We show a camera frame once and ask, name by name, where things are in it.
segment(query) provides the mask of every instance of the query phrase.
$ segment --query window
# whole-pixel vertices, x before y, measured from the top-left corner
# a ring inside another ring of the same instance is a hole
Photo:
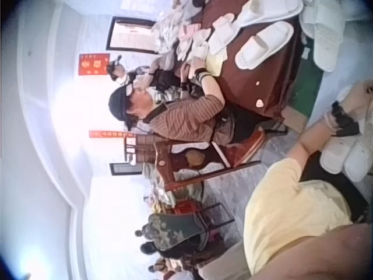
[[[114,16],[111,21],[106,50],[135,51],[155,54],[155,40],[152,35],[152,20],[131,19]]]
[[[142,174],[142,163],[131,165],[129,162],[109,163],[110,172],[113,176],[140,175]]]

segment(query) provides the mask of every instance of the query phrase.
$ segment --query plastic bag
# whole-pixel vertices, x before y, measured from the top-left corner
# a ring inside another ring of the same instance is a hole
[[[159,54],[172,51],[181,26],[190,24],[191,17],[201,10],[201,7],[194,7],[191,0],[186,0],[176,9],[161,14],[159,20],[152,28],[156,51]]]

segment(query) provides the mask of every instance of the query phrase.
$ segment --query green cloth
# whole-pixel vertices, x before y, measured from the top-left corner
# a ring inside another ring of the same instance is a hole
[[[314,62],[314,41],[307,38],[304,47],[309,48],[308,57],[301,59],[289,105],[309,118],[319,92],[323,70]]]

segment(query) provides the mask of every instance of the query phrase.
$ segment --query window frame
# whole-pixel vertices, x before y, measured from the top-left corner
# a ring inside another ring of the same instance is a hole
[[[135,53],[157,54],[155,51],[144,50],[144,49],[140,49],[140,48],[110,47],[112,32],[114,30],[114,26],[115,26],[116,22],[127,23],[127,24],[130,24],[130,25],[141,25],[141,26],[146,26],[146,27],[153,27],[156,24],[156,22],[154,20],[135,19],[135,18],[132,18],[132,17],[123,17],[123,16],[113,16],[112,19],[111,19],[109,35],[108,35],[107,41],[106,41],[106,50],[107,51],[132,51],[132,52],[135,52]]]

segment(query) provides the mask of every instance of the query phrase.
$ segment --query black wristband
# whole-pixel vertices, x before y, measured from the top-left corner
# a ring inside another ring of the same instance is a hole
[[[188,88],[187,88],[187,83],[180,83],[180,87],[181,87],[181,89],[182,90],[188,90]]]
[[[354,121],[346,114],[338,101],[332,104],[332,116],[334,117],[338,127],[340,128],[336,136],[346,137],[358,135],[360,133],[358,122]]]
[[[208,71],[206,70],[206,68],[199,68],[196,71],[194,71],[194,75],[196,76],[196,79],[199,80],[199,75],[201,73],[204,73],[204,72],[208,73]]]
[[[354,122],[354,120],[346,114],[341,105],[339,105],[338,101],[332,104],[332,116],[335,118],[340,128],[347,127]]]

